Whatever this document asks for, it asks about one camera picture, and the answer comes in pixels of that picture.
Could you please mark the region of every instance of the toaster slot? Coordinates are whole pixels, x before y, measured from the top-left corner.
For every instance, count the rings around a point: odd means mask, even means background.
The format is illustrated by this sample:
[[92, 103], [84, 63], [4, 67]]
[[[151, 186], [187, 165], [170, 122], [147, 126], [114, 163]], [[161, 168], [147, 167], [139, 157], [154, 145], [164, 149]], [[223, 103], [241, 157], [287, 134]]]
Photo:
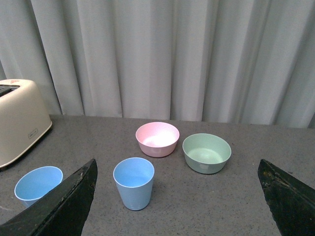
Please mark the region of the toaster slot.
[[18, 87], [17, 85], [0, 85], [0, 97], [16, 90]]

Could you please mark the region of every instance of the cup rim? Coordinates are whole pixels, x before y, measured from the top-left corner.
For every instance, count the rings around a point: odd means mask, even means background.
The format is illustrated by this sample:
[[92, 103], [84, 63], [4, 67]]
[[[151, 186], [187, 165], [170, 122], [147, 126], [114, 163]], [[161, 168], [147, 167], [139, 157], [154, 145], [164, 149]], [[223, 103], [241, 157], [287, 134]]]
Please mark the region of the cup rim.
[[[139, 185], [139, 186], [125, 186], [125, 185], [119, 183], [119, 182], [116, 180], [116, 178], [115, 178], [115, 170], [116, 170], [116, 168], [117, 168], [121, 163], [123, 163], [123, 162], [125, 162], [125, 161], [127, 161], [127, 160], [130, 160], [130, 159], [142, 159], [142, 160], [145, 160], [146, 162], [148, 162], [148, 163], [152, 166], [152, 169], [153, 169], [152, 177], [151, 177], [147, 182], [145, 182], [144, 184]], [[114, 170], [113, 170], [113, 178], [114, 178], [115, 183], [116, 183], [116, 184], [119, 184], [120, 186], [125, 187], [125, 188], [139, 188], [139, 187], [142, 187], [142, 186], [146, 185], [147, 183], [149, 183], [149, 182], [153, 179], [154, 174], [155, 174], [155, 169], [154, 169], [154, 166], [153, 166], [153, 164], [151, 163], [151, 161], [149, 161], [149, 160], [147, 160], [147, 159], [145, 159], [145, 158], [142, 158], [142, 157], [130, 157], [130, 158], [124, 159], [124, 160], [122, 160], [121, 162], [119, 162], [119, 163], [115, 166], [115, 168], [114, 168]]]
[[41, 198], [43, 197], [43, 196], [41, 196], [41, 197], [33, 198], [33, 199], [20, 198], [20, 197], [16, 194], [16, 188], [17, 188], [17, 186], [19, 185], [19, 183], [22, 181], [22, 179], [24, 179], [26, 176], [28, 176], [29, 174], [31, 174], [31, 173], [34, 172], [34, 171], [37, 171], [37, 170], [39, 170], [39, 169], [44, 169], [44, 168], [54, 168], [54, 169], [59, 170], [60, 173], [61, 173], [61, 179], [60, 179], [58, 185], [63, 181], [63, 172], [62, 172], [62, 170], [61, 170], [60, 168], [58, 168], [58, 167], [56, 167], [56, 166], [42, 166], [42, 167], [36, 168], [36, 169], [34, 169], [34, 170], [30, 171], [30, 172], [27, 172], [27, 173], [26, 173], [25, 175], [23, 175], [23, 177], [21, 177], [21, 178], [19, 179], [19, 181], [16, 183], [16, 185], [15, 185], [15, 187], [14, 187], [14, 195], [15, 195], [15, 197], [16, 197], [17, 199], [19, 199], [19, 200], [21, 200], [21, 201], [25, 201], [25, 202], [30, 202], [30, 201], [35, 201], [35, 200], [41, 199]]

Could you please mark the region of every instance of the pink bowl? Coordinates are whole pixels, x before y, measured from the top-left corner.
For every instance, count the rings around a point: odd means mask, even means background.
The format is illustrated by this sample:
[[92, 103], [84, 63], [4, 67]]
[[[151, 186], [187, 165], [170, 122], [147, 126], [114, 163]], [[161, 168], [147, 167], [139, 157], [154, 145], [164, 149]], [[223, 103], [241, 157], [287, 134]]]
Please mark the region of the pink bowl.
[[163, 157], [172, 153], [179, 139], [178, 129], [168, 123], [151, 122], [136, 132], [141, 150], [148, 156]]

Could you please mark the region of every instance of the green bowl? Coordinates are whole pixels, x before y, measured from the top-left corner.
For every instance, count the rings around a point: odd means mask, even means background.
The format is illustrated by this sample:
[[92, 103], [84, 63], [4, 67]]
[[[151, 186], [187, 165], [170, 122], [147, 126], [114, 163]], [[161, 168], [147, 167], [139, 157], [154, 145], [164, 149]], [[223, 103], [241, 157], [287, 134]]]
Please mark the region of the green bowl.
[[185, 160], [190, 168], [202, 174], [222, 170], [231, 156], [230, 145], [212, 134], [193, 134], [183, 142]]

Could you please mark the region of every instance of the plastic bowl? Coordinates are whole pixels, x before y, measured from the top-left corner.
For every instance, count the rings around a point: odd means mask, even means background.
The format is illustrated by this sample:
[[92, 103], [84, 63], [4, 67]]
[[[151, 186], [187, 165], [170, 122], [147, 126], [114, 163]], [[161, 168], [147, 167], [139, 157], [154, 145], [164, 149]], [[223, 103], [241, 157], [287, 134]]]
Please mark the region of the plastic bowl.
[[193, 134], [183, 142], [185, 160], [190, 168], [202, 174], [219, 172], [231, 156], [230, 145], [212, 134]]
[[146, 155], [164, 157], [175, 149], [179, 139], [179, 131], [169, 123], [151, 122], [138, 128], [136, 139]]

